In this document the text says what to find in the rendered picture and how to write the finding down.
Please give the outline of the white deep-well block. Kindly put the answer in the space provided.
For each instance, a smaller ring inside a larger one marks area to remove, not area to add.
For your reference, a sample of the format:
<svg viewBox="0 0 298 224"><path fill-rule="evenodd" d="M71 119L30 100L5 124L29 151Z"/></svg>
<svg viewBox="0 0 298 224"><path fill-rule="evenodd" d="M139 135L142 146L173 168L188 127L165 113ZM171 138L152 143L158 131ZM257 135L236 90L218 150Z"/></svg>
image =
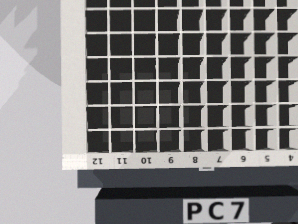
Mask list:
<svg viewBox="0 0 298 224"><path fill-rule="evenodd" d="M61 89L63 170L298 166L298 0L61 0Z"/></svg>

